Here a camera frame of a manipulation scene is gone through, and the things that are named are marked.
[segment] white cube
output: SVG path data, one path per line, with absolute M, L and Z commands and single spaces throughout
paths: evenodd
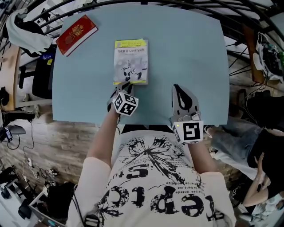
M 203 140 L 203 121 L 174 122 L 172 129 L 179 144 L 192 144 Z
M 138 106 L 138 98 L 120 92 L 112 102 L 117 113 L 131 116 Z

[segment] person's right arm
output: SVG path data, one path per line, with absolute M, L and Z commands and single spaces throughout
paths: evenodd
M 198 173 L 218 172 L 216 162 L 211 157 L 203 141 L 195 144 L 188 144 L 188 148 L 194 168 Z
M 254 179 L 252 185 L 249 187 L 247 194 L 245 195 L 245 199 L 243 201 L 243 205 L 245 207 L 254 206 L 257 204 L 260 204 L 268 199 L 268 189 L 261 190 L 260 192 L 257 192 L 257 188 L 260 182 L 260 178 L 262 175 L 262 160 L 264 158 L 264 153 L 261 154 L 259 160 L 257 161 L 255 158 L 255 161 L 257 163 L 257 174 L 256 178 Z

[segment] yellow sticker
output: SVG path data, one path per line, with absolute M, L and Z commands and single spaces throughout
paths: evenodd
M 144 47 L 144 46 L 146 46 L 146 42 L 144 39 L 115 41 L 115 48 Z
M 48 64 L 48 65 L 51 65 L 51 63 L 52 63 L 52 59 L 49 59 L 49 60 L 47 61 L 47 64 Z

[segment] black shirt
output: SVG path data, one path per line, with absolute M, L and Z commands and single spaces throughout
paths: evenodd
M 257 168 L 254 157 L 258 160 L 264 152 L 262 169 L 269 177 L 271 184 L 267 187 L 268 198 L 272 198 L 284 191 L 284 137 L 277 137 L 266 131 L 261 131 L 249 156 L 248 165 Z

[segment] red book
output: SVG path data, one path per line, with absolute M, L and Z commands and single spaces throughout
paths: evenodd
M 84 15 L 59 36 L 56 41 L 57 46 L 63 55 L 68 56 L 77 46 L 97 30 L 98 27 L 89 17 Z

